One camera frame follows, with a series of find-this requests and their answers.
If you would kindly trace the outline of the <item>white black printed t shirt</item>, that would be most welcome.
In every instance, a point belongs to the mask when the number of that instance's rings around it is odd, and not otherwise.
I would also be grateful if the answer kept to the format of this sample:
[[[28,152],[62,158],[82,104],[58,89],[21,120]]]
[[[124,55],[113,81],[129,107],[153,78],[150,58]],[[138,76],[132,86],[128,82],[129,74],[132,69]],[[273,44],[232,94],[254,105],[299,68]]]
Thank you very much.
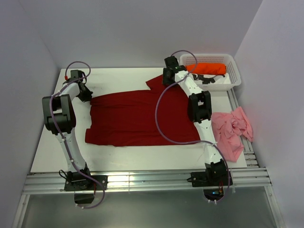
[[[229,74],[224,75],[202,75],[192,74],[193,80],[198,85],[228,85],[231,84]]]

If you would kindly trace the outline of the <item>pink t shirt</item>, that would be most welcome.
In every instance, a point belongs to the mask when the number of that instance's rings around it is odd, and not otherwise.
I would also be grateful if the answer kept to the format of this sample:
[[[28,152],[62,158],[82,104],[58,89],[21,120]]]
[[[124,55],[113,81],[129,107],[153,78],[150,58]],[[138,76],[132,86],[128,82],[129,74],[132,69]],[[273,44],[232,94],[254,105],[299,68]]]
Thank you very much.
[[[229,162],[237,162],[244,145],[240,137],[244,136],[250,142],[254,140],[251,123],[242,107],[230,113],[214,112],[211,115],[212,130],[218,148]]]

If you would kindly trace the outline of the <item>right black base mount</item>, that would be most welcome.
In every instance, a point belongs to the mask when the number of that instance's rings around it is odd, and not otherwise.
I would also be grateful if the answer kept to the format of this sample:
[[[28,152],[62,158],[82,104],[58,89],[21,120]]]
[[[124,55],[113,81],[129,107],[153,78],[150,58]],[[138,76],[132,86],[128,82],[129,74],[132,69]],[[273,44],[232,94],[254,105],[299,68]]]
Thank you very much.
[[[233,184],[232,176],[223,160],[205,165],[205,171],[191,172],[187,182],[194,188],[210,187],[210,189],[203,189],[203,195],[208,203],[216,205],[225,196],[224,187],[226,186],[229,190]]]

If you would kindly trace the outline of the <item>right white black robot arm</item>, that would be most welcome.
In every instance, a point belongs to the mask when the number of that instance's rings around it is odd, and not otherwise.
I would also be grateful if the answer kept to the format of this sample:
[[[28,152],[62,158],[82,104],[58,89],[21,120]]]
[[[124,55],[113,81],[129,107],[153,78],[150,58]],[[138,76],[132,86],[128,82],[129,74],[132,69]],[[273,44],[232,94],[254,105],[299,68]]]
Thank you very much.
[[[206,181],[210,185],[216,185],[221,181],[222,177],[229,175],[227,161],[217,147],[212,126],[211,126],[211,94],[198,87],[194,79],[190,77],[192,71],[188,71],[185,66],[180,65],[175,56],[171,55],[164,59],[165,68],[163,69],[162,84],[167,87],[161,93],[155,108],[155,123],[161,136],[167,141],[178,145],[189,145],[196,143],[205,143],[209,148],[205,150],[207,159],[205,160],[206,167]],[[161,103],[162,97],[172,87],[179,86],[185,95],[188,97],[187,114],[189,120],[196,127],[201,140],[190,142],[177,142],[174,141],[161,131],[158,123],[158,108]]]

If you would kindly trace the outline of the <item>aluminium rail frame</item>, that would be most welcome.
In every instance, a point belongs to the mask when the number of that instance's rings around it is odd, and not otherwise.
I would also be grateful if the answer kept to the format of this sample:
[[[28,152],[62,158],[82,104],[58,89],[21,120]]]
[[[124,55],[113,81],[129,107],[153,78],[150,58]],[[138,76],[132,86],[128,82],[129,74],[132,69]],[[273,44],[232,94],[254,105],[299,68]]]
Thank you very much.
[[[283,215],[274,194],[272,182],[266,168],[257,161],[251,142],[240,138],[244,149],[236,163],[229,163],[233,184],[231,189],[245,187],[264,187],[275,225],[285,227]],[[29,198],[34,194],[62,194],[63,179],[53,170],[40,171],[46,161],[56,169],[63,165],[64,157],[49,148],[55,140],[51,133],[43,129],[31,167],[22,189],[21,199],[13,221],[13,227],[22,226]],[[193,149],[187,153],[181,147],[96,147],[83,146],[86,161],[91,164],[91,172],[108,177],[107,189],[110,192],[157,191],[188,189],[185,177],[191,172],[203,170],[203,160],[196,160],[201,151]]]

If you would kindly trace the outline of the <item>white plastic basket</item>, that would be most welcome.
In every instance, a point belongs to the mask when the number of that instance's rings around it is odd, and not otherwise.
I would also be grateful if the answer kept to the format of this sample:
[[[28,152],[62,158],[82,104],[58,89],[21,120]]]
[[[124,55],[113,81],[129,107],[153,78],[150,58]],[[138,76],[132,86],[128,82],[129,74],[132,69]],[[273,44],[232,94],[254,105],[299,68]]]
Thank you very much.
[[[228,54],[183,54],[179,64],[204,91],[227,91],[241,84],[237,65]]]

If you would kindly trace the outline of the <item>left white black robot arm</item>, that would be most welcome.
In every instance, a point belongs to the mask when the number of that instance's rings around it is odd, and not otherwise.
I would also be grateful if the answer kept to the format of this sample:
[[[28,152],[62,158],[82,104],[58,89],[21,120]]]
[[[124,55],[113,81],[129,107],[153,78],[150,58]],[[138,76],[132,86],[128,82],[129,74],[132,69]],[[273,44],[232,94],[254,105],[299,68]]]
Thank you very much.
[[[68,171],[59,171],[59,175],[67,185],[82,190],[92,186],[93,178],[76,141],[76,115],[72,100],[77,97],[82,102],[88,102],[92,99],[92,93],[86,87],[85,73],[72,70],[58,93],[42,98],[45,127],[56,136],[67,161]]]

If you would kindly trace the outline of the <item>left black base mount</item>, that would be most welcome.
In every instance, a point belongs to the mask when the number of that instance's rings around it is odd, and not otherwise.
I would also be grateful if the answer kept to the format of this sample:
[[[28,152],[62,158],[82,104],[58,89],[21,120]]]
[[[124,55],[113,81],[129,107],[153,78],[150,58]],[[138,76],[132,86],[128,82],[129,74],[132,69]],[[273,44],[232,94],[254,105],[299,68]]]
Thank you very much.
[[[78,172],[69,171],[68,173],[63,172],[59,175],[65,179],[64,191],[74,193],[74,202],[77,206],[84,207],[85,209],[94,208],[104,200],[108,184],[107,175],[93,175],[91,178],[94,180],[84,177]],[[98,190],[101,190],[103,195],[100,201],[93,205]]]

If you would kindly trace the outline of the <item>dark red t shirt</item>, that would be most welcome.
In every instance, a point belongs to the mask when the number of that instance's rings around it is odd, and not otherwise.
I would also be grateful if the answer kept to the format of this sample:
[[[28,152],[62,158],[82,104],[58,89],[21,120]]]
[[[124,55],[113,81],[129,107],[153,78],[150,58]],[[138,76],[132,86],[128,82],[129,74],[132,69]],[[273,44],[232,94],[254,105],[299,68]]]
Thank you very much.
[[[94,145],[163,146],[173,145],[159,133],[155,108],[164,91],[162,76],[146,81],[148,90],[120,92],[91,100],[91,126],[85,142]],[[177,142],[199,140],[199,133],[187,115],[188,97],[178,86],[161,99],[158,123],[168,138]]]

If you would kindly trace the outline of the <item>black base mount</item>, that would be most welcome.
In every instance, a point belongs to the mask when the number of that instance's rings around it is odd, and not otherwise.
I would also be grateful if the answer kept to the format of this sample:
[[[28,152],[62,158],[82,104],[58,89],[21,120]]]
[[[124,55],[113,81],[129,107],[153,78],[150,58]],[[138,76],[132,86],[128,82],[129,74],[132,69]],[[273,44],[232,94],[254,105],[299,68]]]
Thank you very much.
[[[216,205],[225,196],[224,187],[226,186],[229,190],[233,184],[232,176],[223,160],[205,165],[205,171],[191,172],[187,182],[194,188],[210,187],[210,189],[203,189],[203,195],[208,203]]]
[[[84,207],[85,209],[94,208],[104,200],[108,184],[107,175],[93,175],[91,178],[94,180],[84,177],[78,172],[69,171],[68,173],[63,172],[59,175],[65,179],[64,191],[74,193],[74,202],[77,206]],[[100,201],[93,205],[98,190],[101,190],[103,195]]]

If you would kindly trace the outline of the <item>rolled orange t shirt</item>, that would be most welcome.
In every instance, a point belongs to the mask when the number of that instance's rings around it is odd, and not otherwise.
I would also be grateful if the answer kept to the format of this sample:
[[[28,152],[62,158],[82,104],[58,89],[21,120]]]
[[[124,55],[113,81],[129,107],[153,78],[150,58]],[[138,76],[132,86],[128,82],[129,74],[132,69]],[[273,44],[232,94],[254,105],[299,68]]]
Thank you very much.
[[[226,74],[226,66],[221,63],[198,63],[187,65],[186,69],[194,74],[202,75],[224,75]]]

